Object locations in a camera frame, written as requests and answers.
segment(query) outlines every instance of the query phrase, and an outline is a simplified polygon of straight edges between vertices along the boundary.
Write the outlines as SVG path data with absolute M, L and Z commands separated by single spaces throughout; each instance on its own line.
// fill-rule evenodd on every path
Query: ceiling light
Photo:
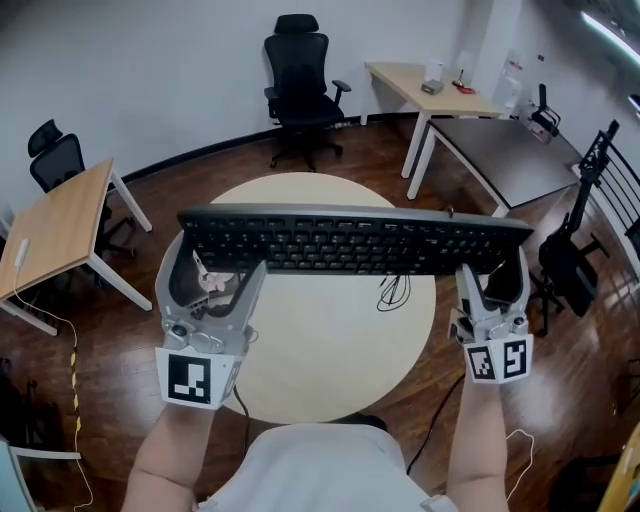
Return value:
M 636 51 L 631 48 L 627 43 L 625 43 L 620 37 L 611 32 L 608 28 L 606 28 L 602 23 L 596 21 L 591 16 L 589 16 L 586 12 L 582 12 L 582 19 L 584 22 L 589 25 L 594 30 L 597 30 L 606 37 L 609 42 L 615 44 L 618 48 L 620 48 L 624 53 L 626 53 L 629 57 L 633 59 L 633 61 L 640 66 L 640 55 L 636 53 Z

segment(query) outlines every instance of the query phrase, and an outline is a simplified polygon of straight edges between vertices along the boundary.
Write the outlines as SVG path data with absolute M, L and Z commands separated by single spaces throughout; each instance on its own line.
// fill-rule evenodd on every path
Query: cable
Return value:
M 533 437 L 531 434 L 527 434 L 524 430 L 517 428 L 515 429 L 513 432 L 511 432 L 511 434 L 509 434 L 507 436 L 507 440 L 509 440 L 509 438 L 515 434 L 516 432 L 520 432 L 522 435 L 525 435 L 529 438 L 531 438 L 531 449 L 529 450 L 529 465 L 524 469 L 524 471 L 520 474 L 520 476 L 518 477 L 518 481 L 516 482 L 516 485 L 513 487 L 513 489 L 511 489 L 511 492 L 509 493 L 509 496 L 507 496 L 507 501 L 509 501 L 509 499 L 511 498 L 511 495 L 515 492 L 515 490 L 518 488 L 518 485 L 520 484 L 520 480 L 522 480 L 522 477 L 524 476 L 524 474 L 529 471 L 529 469 L 531 469 L 531 466 L 533 466 L 533 447 L 536 444 L 536 438 Z
M 444 406 L 447 404 L 449 398 L 451 398 L 451 395 L 453 394 L 455 389 L 460 385 L 460 383 L 463 380 L 464 380 L 464 374 L 462 374 L 462 376 L 459 377 L 457 381 L 455 381 L 453 386 L 451 386 L 449 391 L 447 391 L 447 394 L 442 399 L 442 402 L 440 402 L 440 405 L 438 406 L 438 409 L 436 409 L 436 412 L 433 415 L 433 419 L 431 420 L 431 425 L 429 426 L 429 432 L 427 433 L 427 437 L 425 438 L 425 440 L 422 443 L 422 446 L 420 447 L 418 452 L 415 454 L 415 456 L 413 457 L 413 459 L 411 460 L 411 462 L 407 466 L 407 475 L 409 475 L 411 473 L 411 469 L 413 468 L 413 465 L 420 458 L 420 455 L 422 455 L 422 452 L 427 447 L 427 444 L 429 443 L 429 440 L 431 439 L 431 436 L 433 435 L 433 427 L 435 426 L 436 421 L 438 419 L 438 416 L 440 416 L 440 413 L 442 412 L 442 409 L 444 409 Z
M 388 279 L 389 276 L 386 276 L 378 288 L 382 288 Z M 411 278 L 409 276 L 395 276 L 386 288 L 382 290 L 376 309 L 381 313 L 395 311 L 404 306 L 409 301 L 409 297 L 411 297 Z
M 233 396 L 236 397 L 236 400 L 240 404 L 240 407 L 242 407 L 246 420 L 244 428 L 244 442 L 242 444 L 242 460 L 244 460 L 244 458 L 247 456 L 247 449 L 249 448 L 249 428 L 251 427 L 251 417 L 249 416 L 249 409 L 247 409 L 247 406 L 244 405 L 244 402 L 242 401 L 242 398 L 240 398 L 240 394 L 238 393 L 238 388 L 235 385 L 233 386 Z
M 17 287 L 18 287 L 18 277 L 20 276 L 20 269 L 21 268 L 22 268 L 22 265 L 20 265 L 18 267 L 18 270 L 16 271 L 15 280 L 13 281 L 13 293 L 17 297 L 17 299 L 20 302 L 22 302 L 25 306 L 27 306 L 27 307 L 29 307 L 31 309 L 35 309 L 36 311 L 40 311 L 41 313 L 49 315 L 50 317 L 55 318 L 56 320 L 59 320 L 60 322 L 65 322 L 65 323 L 69 324 L 71 326 L 71 330 L 73 331 L 73 353 L 71 354 L 71 386 L 73 387 L 73 405 L 74 405 L 75 413 L 76 413 L 76 433 L 75 433 L 74 438 L 73 438 L 73 450 L 76 453 L 78 453 L 78 432 L 80 432 L 80 429 L 82 428 L 82 424 L 80 423 L 80 408 L 79 408 L 79 402 L 78 402 L 78 393 L 76 391 L 76 373 L 75 373 L 76 354 L 78 352 L 78 334 L 76 333 L 76 328 L 74 327 L 74 325 L 69 320 L 66 320 L 64 318 L 60 318 L 59 316 L 56 316 L 53 313 L 49 313 L 48 311 L 45 311 L 44 309 L 40 309 L 40 308 L 38 308 L 36 306 L 33 306 L 32 304 L 29 304 L 28 302 L 23 300 L 22 297 L 20 297 L 20 295 L 18 294 Z M 73 512 L 76 512 L 76 510 L 78 510 L 79 508 L 88 507 L 88 506 L 93 504 L 93 491 L 91 490 L 91 486 L 89 485 L 87 477 L 85 476 L 84 471 L 82 470 L 82 466 L 80 465 L 80 460 L 79 459 L 76 459 L 76 464 L 78 465 L 78 469 L 80 470 L 80 474 L 82 475 L 82 478 L 84 479 L 84 483 L 87 485 L 87 489 L 89 489 L 89 494 L 91 495 L 91 499 L 89 500 L 88 503 L 83 503 L 82 505 L 76 505 L 75 507 L 73 507 Z

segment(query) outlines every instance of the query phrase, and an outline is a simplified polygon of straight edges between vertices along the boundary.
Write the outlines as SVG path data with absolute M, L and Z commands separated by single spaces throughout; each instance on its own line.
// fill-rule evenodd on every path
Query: black office chair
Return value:
M 325 140 L 325 128 L 340 122 L 343 92 L 351 87 L 333 80 L 338 88 L 334 100 L 325 95 L 324 62 L 329 38 L 317 32 L 318 22 L 310 14 L 287 14 L 276 22 L 275 34 L 264 47 L 273 70 L 273 87 L 264 94 L 269 102 L 269 116 L 278 119 L 288 141 L 284 149 L 271 159 L 271 167 L 294 150 L 301 150 L 309 170 L 315 172 L 312 152 L 316 148 L 332 148 L 336 156 L 343 148 Z
M 591 187 L 598 183 L 609 163 L 607 150 L 619 127 L 613 121 L 606 133 L 599 133 L 580 163 L 580 191 L 571 214 L 565 216 L 560 228 L 540 246 L 538 260 L 542 267 L 542 279 L 533 274 L 529 277 L 536 287 L 530 300 L 542 301 L 543 327 L 538 333 L 541 337 L 549 332 L 549 303 L 555 304 L 560 313 L 564 305 L 558 297 L 564 297 L 573 312 L 583 317 L 598 295 L 598 274 L 587 260 L 587 255 L 601 250 L 609 258 L 609 253 L 593 234 L 592 242 L 582 249 L 575 246 L 571 236 L 580 227 Z
M 78 137 L 72 133 L 63 136 L 53 119 L 44 123 L 31 135 L 27 149 L 29 156 L 34 158 L 30 167 L 31 176 L 45 192 L 49 192 L 85 170 Z M 135 258 L 135 249 L 127 249 L 111 243 L 111 238 L 122 226 L 125 224 L 134 226 L 133 217 L 126 217 L 107 230 L 106 223 L 111 216 L 111 208 L 105 202 L 98 225 L 94 249 L 96 254 L 102 257 L 104 251 L 113 251 Z

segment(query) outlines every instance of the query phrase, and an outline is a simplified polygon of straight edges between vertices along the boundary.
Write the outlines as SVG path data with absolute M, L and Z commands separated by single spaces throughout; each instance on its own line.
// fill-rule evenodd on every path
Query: small object on desk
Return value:
M 429 80 L 428 82 L 424 82 L 422 84 L 422 90 L 432 96 L 435 96 L 439 92 L 442 92 L 444 88 L 444 84 L 439 82 L 438 80 Z
M 458 88 L 458 91 L 460 91 L 462 94 L 475 94 L 476 90 L 472 89 L 471 87 L 465 87 L 464 85 L 460 85 L 460 86 L 456 86 Z

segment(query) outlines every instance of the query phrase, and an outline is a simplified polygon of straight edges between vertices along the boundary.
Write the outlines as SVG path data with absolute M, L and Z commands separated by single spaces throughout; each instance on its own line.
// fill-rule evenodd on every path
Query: small box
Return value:
M 444 84 L 442 82 L 438 82 L 437 80 L 429 80 L 428 82 L 423 82 L 422 84 L 422 90 L 433 96 L 442 91 L 443 88 Z

